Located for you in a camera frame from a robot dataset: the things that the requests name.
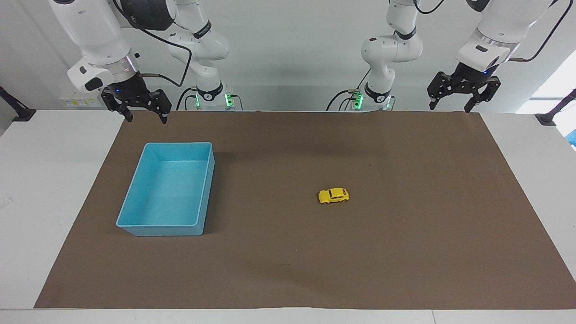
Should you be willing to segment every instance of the white table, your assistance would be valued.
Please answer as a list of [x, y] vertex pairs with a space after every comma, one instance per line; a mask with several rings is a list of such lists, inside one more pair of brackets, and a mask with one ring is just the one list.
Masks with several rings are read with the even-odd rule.
[[[576, 152], [532, 116], [482, 117], [576, 277]], [[32, 310], [121, 124], [39, 111], [0, 137], [0, 323], [576, 323], [576, 310]]]

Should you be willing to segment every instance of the toy car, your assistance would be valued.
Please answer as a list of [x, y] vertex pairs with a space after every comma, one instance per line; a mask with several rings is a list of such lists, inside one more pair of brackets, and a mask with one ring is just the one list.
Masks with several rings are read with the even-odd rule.
[[323, 205], [331, 204], [333, 202], [344, 202], [350, 199], [348, 190], [344, 188], [332, 188], [329, 190], [322, 190], [318, 193], [318, 200]]

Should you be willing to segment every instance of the scratch mark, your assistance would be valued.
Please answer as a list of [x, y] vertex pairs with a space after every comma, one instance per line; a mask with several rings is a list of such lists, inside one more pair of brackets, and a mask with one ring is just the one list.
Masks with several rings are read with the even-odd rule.
[[0, 209], [10, 205], [14, 200], [11, 197], [6, 197], [0, 201]]

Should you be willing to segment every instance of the brown table surface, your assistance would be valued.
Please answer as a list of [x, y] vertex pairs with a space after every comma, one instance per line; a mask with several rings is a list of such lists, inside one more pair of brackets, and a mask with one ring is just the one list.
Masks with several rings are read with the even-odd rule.
[[[576, 283], [478, 114], [134, 115], [37, 308], [576, 308]], [[205, 234], [117, 228], [144, 144], [203, 141], [215, 154]], [[350, 201], [320, 205], [337, 186]]]

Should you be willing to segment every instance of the blue object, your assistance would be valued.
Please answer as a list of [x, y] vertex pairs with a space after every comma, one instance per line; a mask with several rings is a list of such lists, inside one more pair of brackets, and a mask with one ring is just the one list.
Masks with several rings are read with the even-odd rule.
[[136, 236], [198, 236], [214, 173], [212, 143], [148, 143], [116, 226]]
[[568, 140], [568, 142], [570, 142], [570, 144], [576, 146], [576, 129], [568, 136], [566, 136], [566, 139]]

